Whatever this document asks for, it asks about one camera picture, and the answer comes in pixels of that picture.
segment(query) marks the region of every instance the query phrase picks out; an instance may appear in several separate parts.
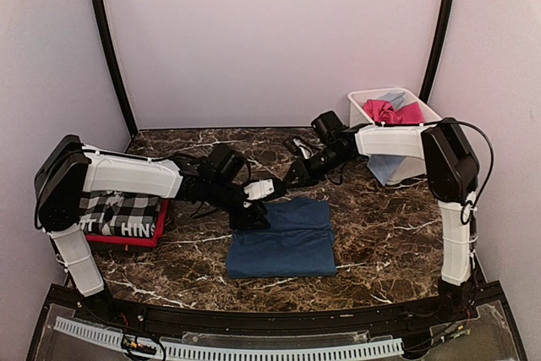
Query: pink cloth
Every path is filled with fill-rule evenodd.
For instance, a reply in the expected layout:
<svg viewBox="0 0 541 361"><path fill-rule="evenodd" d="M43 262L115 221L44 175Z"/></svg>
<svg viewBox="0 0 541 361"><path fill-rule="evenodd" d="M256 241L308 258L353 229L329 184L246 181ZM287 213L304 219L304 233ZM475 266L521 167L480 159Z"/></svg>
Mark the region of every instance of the pink cloth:
<svg viewBox="0 0 541 361"><path fill-rule="evenodd" d="M417 102L395 108L388 101L368 100L363 109L377 123L387 124L419 124L424 122L423 113Z"/></svg>

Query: folded blue shirt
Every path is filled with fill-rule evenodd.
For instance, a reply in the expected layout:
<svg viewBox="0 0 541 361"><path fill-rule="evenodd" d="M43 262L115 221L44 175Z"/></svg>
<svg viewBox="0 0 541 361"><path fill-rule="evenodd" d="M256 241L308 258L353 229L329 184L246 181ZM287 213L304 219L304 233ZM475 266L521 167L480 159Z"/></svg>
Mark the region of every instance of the folded blue shirt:
<svg viewBox="0 0 541 361"><path fill-rule="evenodd" d="M233 234L226 260L230 278L336 274L327 202L301 197L265 207L270 228Z"/></svg>

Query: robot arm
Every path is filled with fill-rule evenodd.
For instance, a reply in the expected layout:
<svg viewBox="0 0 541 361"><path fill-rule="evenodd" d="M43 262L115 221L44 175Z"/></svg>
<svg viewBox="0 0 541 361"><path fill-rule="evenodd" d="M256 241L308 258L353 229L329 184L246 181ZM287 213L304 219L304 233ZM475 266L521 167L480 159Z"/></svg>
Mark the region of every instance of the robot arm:
<svg viewBox="0 0 541 361"><path fill-rule="evenodd" d="M284 183L288 188L314 185L331 170L356 156L413 156L425 161L429 188L438 200L443 221L443 284L461 287L472 272L475 227L470 214L475 201L479 164L465 134L454 119L433 125L348 129L334 112L320 115L312 127L325 148L299 157ZM285 145L291 146L293 140Z"/></svg>
<svg viewBox="0 0 541 361"><path fill-rule="evenodd" d="M234 183L245 163L225 144L216 145L205 157L150 159L99 150L68 135L36 174L36 225L39 220L75 285L89 297L101 292L104 282L79 224L83 192L114 190L204 201L227 211L232 229L267 228L262 202L283 196L286 190L277 178Z"/></svg>

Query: light blue cloth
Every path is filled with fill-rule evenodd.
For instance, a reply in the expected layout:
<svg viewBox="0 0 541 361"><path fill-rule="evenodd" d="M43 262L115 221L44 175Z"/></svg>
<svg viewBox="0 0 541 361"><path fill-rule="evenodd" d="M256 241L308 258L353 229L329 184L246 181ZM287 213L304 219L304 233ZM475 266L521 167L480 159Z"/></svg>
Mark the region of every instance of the light blue cloth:
<svg viewBox="0 0 541 361"><path fill-rule="evenodd" d="M399 110L406 105L404 92L389 92L378 98L382 101L388 101L395 110ZM368 163L369 170L382 185L386 185L396 169L406 159L405 156L371 156Z"/></svg>
<svg viewBox="0 0 541 361"><path fill-rule="evenodd" d="M230 278L336 274L335 234L327 202L295 198L265 207L270 228L233 234L226 259Z"/></svg>

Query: white plastic basket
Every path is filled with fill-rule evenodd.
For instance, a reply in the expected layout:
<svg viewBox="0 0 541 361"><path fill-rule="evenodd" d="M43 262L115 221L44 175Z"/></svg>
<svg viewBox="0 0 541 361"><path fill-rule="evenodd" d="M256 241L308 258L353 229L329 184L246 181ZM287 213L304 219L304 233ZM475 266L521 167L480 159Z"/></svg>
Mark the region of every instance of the white plastic basket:
<svg viewBox="0 0 541 361"><path fill-rule="evenodd" d="M426 103L416 97L410 90L404 88L384 88L384 89L372 89L372 90L357 90L347 95L347 98L351 102L349 110L349 126L355 126L360 123L373 123L374 120L363 109L363 105L367 100L378 99L386 93L404 93L405 104L417 102L419 108L423 113L424 120L426 122L433 122L441 120L438 113L432 110ZM424 161L418 158L407 157L402 164L392 174L387 184L392 185L400 183L404 179L417 177L426 173Z"/></svg>

